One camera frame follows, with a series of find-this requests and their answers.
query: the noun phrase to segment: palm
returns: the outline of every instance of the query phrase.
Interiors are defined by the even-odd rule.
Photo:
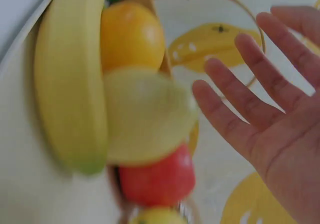
[[[272,13],[258,15],[260,27],[317,90],[320,57],[286,26],[320,45],[320,31],[315,33],[320,12],[310,7],[278,7]],[[212,126],[251,162],[297,221],[319,223],[320,91],[308,96],[285,80],[251,37],[240,34],[235,43],[261,85],[285,113],[258,99],[218,60],[207,63],[206,73],[249,123],[231,112],[202,80],[193,85],[198,104]]]

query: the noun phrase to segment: yellow fruit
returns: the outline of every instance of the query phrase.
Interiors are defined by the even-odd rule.
[[[147,209],[129,224],[187,224],[181,215],[169,208]]]
[[[192,157],[195,154],[195,151],[198,145],[198,136],[199,136],[199,121],[197,120],[189,134],[189,140],[187,141],[189,152]]]
[[[101,15],[101,62],[104,71],[138,66],[157,71],[165,53],[163,28],[146,7],[123,1]]]
[[[47,139],[69,170],[91,175],[107,159],[100,61],[105,0],[53,0],[39,27],[34,85]]]
[[[121,68],[104,76],[108,163],[136,166],[172,153],[198,117],[191,91],[163,74]]]

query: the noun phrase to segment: orange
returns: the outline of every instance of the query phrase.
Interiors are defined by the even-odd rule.
[[[165,53],[164,30],[146,7],[119,2],[102,11],[100,47],[104,72],[128,66],[157,71]]]

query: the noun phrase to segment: red apple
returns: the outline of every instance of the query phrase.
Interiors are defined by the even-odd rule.
[[[124,196],[141,206],[173,206],[193,190],[196,177],[188,145],[184,142],[165,159],[139,167],[120,167]]]

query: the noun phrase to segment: yellow lemon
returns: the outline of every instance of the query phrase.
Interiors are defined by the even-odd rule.
[[[165,54],[165,36],[157,17],[146,7],[122,1],[101,15],[103,71],[139,66],[157,71]]]
[[[175,210],[153,208],[141,212],[129,224],[187,224],[187,222]]]
[[[136,166],[172,153],[198,118],[191,90],[164,74],[121,68],[104,75],[108,162]]]

